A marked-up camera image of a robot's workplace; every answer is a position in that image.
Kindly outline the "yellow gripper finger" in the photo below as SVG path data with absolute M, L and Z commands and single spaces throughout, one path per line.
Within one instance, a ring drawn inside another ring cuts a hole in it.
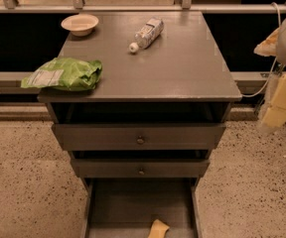
M 273 133 L 286 123 L 286 110 L 263 105 L 258 114 L 258 129 L 263 133 Z
M 275 57 L 278 34 L 279 29 L 275 29 L 263 42 L 255 47 L 253 52 L 263 57 Z

